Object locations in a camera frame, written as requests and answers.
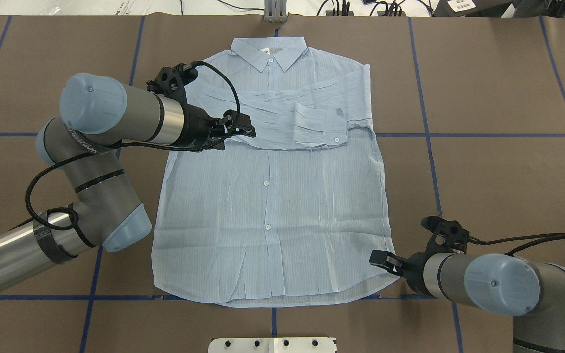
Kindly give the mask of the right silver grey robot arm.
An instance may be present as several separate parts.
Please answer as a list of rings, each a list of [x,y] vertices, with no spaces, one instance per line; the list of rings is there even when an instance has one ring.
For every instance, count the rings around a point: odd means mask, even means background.
[[[373,250],[369,263],[416,293],[512,318],[514,353],[565,353],[565,267],[504,254]]]

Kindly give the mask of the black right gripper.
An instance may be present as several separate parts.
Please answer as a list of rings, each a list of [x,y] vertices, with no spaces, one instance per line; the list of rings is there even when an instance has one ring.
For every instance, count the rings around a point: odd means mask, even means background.
[[[368,263],[386,270],[390,274],[403,277],[411,290],[421,295],[427,295],[428,289],[423,279],[426,261],[428,261],[428,257],[423,252],[404,258],[390,251],[373,250]]]

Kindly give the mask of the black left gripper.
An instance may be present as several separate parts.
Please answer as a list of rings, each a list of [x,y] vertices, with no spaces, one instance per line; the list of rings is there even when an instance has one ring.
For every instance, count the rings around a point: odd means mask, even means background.
[[[256,137],[250,116],[226,110],[222,118],[213,118],[204,110],[188,110],[180,134],[180,151],[223,150],[224,141],[234,136]]]

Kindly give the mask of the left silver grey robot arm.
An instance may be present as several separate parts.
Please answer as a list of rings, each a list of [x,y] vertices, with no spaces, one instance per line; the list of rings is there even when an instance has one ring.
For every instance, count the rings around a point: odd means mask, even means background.
[[[67,81],[60,114],[36,138],[48,167],[25,192],[29,219],[0,236],[0,292],[96,246],[119,251],[150,234],[151,221],[118,149],[200,152],[222,150],[234,136],[255,137],[233,85],[236,107],[218,118],[188,103],[185,87],[197,76],[191,64],[164,67],[146,89],[88,73]],[[77,201],[37,212],[31,202],[34,188],[56,170],[64,172]]]

